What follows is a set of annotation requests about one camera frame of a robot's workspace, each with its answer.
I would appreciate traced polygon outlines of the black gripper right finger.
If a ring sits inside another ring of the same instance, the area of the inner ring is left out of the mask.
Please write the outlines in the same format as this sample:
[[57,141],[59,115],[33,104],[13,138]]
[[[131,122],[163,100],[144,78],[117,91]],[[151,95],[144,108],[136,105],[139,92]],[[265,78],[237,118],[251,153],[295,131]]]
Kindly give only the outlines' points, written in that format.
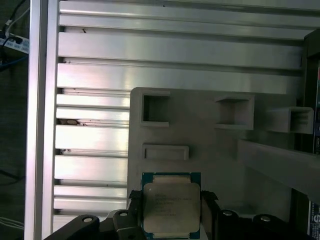
[[215,193],[201,192],[201,223],[209,240],[308,240],[309,235],[270,214],[241,216],[221,209]]

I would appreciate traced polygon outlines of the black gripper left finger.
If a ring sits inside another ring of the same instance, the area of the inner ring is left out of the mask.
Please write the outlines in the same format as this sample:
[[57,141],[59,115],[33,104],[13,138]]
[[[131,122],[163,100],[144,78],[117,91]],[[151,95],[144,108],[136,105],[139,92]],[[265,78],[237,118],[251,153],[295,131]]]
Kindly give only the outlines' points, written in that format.
[[46,237],[47,240],[142,240],[143,194],[133,190],[126,209],[114,210],[103,220],[95,215],[79,215]]

